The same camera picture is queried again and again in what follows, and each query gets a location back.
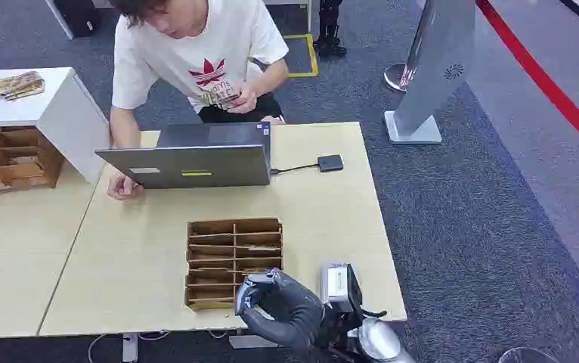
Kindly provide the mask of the person's left hand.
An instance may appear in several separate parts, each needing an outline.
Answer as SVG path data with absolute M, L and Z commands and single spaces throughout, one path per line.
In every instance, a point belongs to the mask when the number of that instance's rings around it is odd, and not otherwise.
M 255 109 L 257 105 L 259 93 L 255 84 L 245 82 L 239 88 L 237 97 L 232 100 L 230 107 L 227 109 L 229 113 L 248 113 Z

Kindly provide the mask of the person's right hand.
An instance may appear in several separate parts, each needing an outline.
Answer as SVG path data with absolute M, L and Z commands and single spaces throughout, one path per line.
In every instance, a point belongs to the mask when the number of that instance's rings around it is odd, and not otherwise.
M 109 178 L 107 195 L 115 200 L 133 200 L 144 193 L 144 187 L 128 176 L 117 172 Z

